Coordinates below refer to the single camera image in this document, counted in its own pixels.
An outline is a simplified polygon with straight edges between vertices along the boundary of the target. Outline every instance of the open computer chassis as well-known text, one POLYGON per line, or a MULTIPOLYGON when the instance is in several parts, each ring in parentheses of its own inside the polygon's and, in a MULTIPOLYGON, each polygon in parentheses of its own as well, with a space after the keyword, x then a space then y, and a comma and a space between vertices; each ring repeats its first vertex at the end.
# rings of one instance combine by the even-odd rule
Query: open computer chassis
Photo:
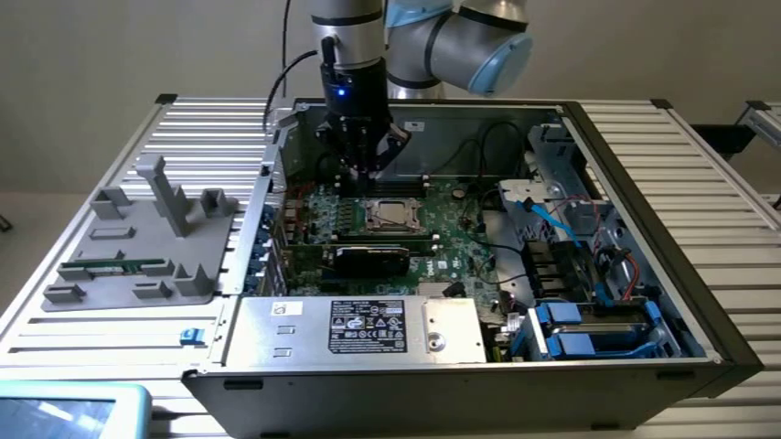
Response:
POLYGON ((577 102, 392 111, 361 191, 322 102, 278 124, 225 361, 183 376, 229 434, 632 429, 760 371, 577 102))

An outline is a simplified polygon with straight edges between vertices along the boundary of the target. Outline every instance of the capacitor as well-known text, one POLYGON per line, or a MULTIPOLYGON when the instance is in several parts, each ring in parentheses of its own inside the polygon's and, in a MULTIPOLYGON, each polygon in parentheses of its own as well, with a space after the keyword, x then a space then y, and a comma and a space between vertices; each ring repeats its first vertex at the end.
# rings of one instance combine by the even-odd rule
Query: capacitor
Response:
POLYGON ((450 196, 457 201, 462 201, 466 198, 466 191, 461 188, 456 188, 450 191, 450 196))

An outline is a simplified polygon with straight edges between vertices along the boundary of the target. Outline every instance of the robotic arm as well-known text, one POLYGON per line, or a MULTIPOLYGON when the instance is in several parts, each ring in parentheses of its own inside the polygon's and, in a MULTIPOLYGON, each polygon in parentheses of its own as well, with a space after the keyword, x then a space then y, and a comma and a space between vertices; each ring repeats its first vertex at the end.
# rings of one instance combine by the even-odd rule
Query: robotic arm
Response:
POLYGON ((317 137, 360 183, 402 152, 410 133, 393 123, 393 97, 438 97, 441 82, 492 96, 512 85, 532 53, 525 0, 310 0, 326 120, 317 137))
POLYGON ((316 135, 366 183, 410 138, 389 110, 382 0, 311 0, 310 11, 329 109, 316 135))

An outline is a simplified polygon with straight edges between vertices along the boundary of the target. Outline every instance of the green circuit board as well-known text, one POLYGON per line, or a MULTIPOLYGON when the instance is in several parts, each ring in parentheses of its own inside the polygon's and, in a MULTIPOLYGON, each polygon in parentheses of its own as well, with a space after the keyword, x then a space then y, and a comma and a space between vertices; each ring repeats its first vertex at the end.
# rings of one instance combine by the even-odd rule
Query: green circuit board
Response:
MULTIPOLYGON (((341 236, 366 233, 365 206, 373 200, 341 198, 326 186, 316 187, 302 196, 298 205, 301 212, 290 215, 290 217, 298 215, 298 222, 306 224, 311 230, 306 236, 298 228, 289 234, 293 242, 286 250, 291 295, 414 295, 462 282, 468 297, 476 299, 478 308, 484 310, 490 308, 498 297, 498 287, 485 281, 496 282, 496 273, 485 270, 481 280, 476 268, 490 259, 492 252, 473 242, 460 224, 462 216, 474 221, 477 196, 456 199, 454 189, 466 192, 466 184, 457 180, 436 180, 426 190, 426 197, 416 198, 421 228, 410 234, 430 236, 436 233, 440 237, 436 242, 437 250, 430 254, 412 257, 410 269, 405 276, 345 281, 334 279, 334 269, 326 262, 328 254, 334 246, 346 245, 334 239, 337 233, 341 233, 341 236)), ((486 239, 485 235, 477 237, 482 241, 486 239)), ((384 245, 413 249, 421 243, 400 237, 384 245)), ((429 242, 425 245, 428 249, 432 246, 429 242)))

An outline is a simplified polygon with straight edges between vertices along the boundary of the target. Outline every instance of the white wall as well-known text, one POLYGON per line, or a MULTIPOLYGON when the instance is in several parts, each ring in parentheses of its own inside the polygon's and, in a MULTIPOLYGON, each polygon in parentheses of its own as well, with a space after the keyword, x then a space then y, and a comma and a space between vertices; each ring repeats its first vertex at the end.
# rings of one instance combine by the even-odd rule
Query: white wall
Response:
MULTIPOLYGON (((291 54, 311 48, 293 0, 291 54)), ((514 98, 664 97, 729 122, 781 99, 779 0, 530 0, 514 98)), ((86 192, 161 92, 258 96, 279 69, 282 0, 0 0, 0 187, 86 192)), ((291 75, 320 94, 316 61, 291 75)), ((462 93, 453 91, 450 96, 462 93)))
POLYGON ((86 194, 0 192, 0 214, 14 229, 0 233, 0 314, 74 218, 86 194))

